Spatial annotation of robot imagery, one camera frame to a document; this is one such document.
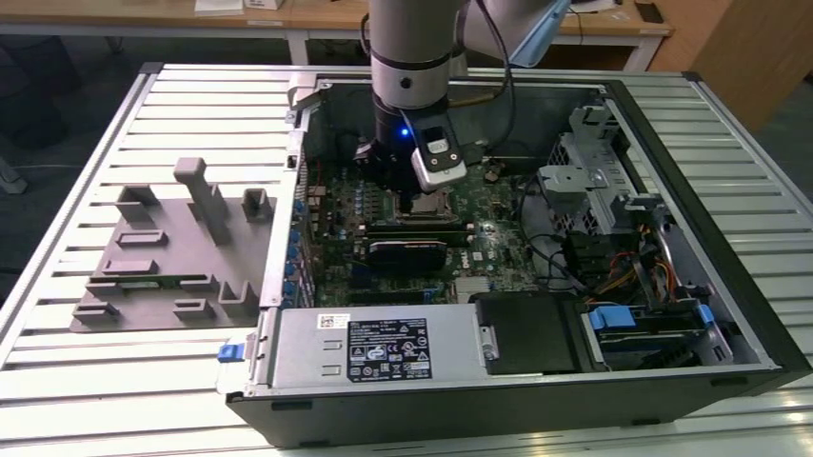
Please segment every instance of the desk leg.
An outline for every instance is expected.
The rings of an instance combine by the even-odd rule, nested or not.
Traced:
[[[287,30],[288,50],[291,51],[291,63],[307,65],[307,30]]]
[[[663,41],[662,36],[642,36],[626,61],[623,71],[646,71],[648,69],[648,64],[660,46],[660,41]]]

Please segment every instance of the wooden desk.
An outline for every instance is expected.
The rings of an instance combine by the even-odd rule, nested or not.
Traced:
[[[293,2],[289,16],[293,36],[289,36],[288,40],[292,54],[295,52],[299,56],[297,60],[307,58],[304,41],[308,39],[357,38],[357,26],[367,12],[367,0],[289,1]],[[623,69],[646,71],[660,41],[671,32],[668,24],[643,22],[632,0],[624,0],[616,9],[595,14],[583,13],[580,17],[568,14],[554,44],[634,48]]]
[[[287,0],[280,10],[196,17],[195,0],[0,0],[0,33],[42,35],[283,38],[291,60],[307,65],[308,39],[357,39],[367,0]],[[596,14],[568,14],[558,45],[634,48],[624,70],[646,70],[666,24],[644,23],[632,0]]]

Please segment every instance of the white paper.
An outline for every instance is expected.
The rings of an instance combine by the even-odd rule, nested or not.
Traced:
[[[243,14],[243,0],[196,0],[195,16],[236,16]]]
[[[616,8],[615,0],[590,0],[588,2],[571,4],[570,9],[575,12],[596,12]]]

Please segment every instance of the aluminum extrusion table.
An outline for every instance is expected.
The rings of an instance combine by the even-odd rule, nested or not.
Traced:
[[[148,183],[159,197],[184,195],[171,170],[192,149],[223,195],[245,187],[275,195],[279,183],[292,179],[281,166],[288,135],[300,134],[284,123],[287,91],[316,71],[368,70],[164,65],[137,77],[0,313],[0,454],[524,456],[588,449],[624,457],[809,455],[813,378],[659,426],[269,449],[215,391],[219,346],[248,328],[68,332],[73,303],[118,219],[112,203],[121,185]],[[705,85],[674,73],[515,74],[519,81],[623,81],[802,351],[811,353],[813,207]]]

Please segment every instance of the blue tab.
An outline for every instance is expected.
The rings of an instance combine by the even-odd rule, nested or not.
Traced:
[[[596,309],[591,311],[587,316],[590,317],[590,326],[592,330],[600,330],[604,327],[604,318],[600,316],[600,311]]]
[[[702,319],[702,324],[706,327],[714,324],[714,313],[707,305],[697,305],[697,314],[699,314],[699,319]]]
[[[228,364],[231,362],[243,362],[243,352],[245,351],[245,343],[239,345],[223,345],[217,351],[217,362]]]
[[[594,330],[602,328],[634,327],[632,311],[624,306],[598,307],[590,313],[590,325]]]

